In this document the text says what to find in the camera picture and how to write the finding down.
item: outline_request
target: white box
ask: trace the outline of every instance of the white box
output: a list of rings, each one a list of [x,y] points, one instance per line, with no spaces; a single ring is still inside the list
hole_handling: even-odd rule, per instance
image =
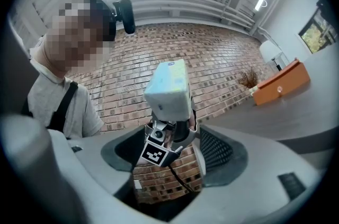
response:
[[[186,121],[191,116],[191,93],[183,59],[162,62],[145,89],[145,99],[162,121]]]

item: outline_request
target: white shirt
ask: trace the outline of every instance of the white shirt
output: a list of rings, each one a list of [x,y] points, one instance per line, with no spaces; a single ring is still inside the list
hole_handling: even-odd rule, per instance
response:
[[[34,59],[31,59],[31,64],[40,75],[28,94],[29,110],[35,119],[47,127],[72,80],[67,77],[58,78]],[[64,135],[71,139],[90,137],[103,124],[94,110],[88,90],[83,85],[78,85],[66,113]]]

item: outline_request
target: dried plant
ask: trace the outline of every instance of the dried plant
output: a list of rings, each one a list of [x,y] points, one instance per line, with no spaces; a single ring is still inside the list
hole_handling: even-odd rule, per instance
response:
[[[258,84],[258,76],[252,67],[249,71],[243,71],[240,74],[242,75],[242,77],[238,79],[239,84],[248,88],[252,88]]]

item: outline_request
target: black cable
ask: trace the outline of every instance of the black cable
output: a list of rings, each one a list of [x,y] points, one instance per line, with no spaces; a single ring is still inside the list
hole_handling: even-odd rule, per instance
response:
[[[176,178],[176,180],[184,187],[187,189],[188,192],[193,193],[194,191],[188,186],[186,185],[179,177],[178,175],[175,173],[175,171],[173,170],[173,168],[169,165],[168,166],[169,169],[171,170],[172,174],[174,175],[174,177]]]

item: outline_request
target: black strap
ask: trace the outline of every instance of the black strap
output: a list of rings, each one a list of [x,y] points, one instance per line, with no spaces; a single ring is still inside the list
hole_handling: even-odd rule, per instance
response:
[[[64,98],[62,99],[58,107],[58,110],[53,113],[53,116],[47,129],[57,130],[62,133],[64,132],[67,109],[77,89],[78,84],[76,82],[72,82],[69,85],[69,89],[66,92]]]
[[[26,98],[22,110],[21,110],[21,114],[25,115],[25,116],[29,116],[29,117],[33,117],[32,112],[30,111],[29,107],[28,107],[28,100]]]
[[[174,175],[174,177],[176,178],[176,180],[184,187],[187,189],[188,192],[193,193],[194,191],[187,185],[185,184],[180,178],[179,176],[175,173],[174,169],[171,167],[171,165],[168,165],[169,169],[171,170],[172,174]]]

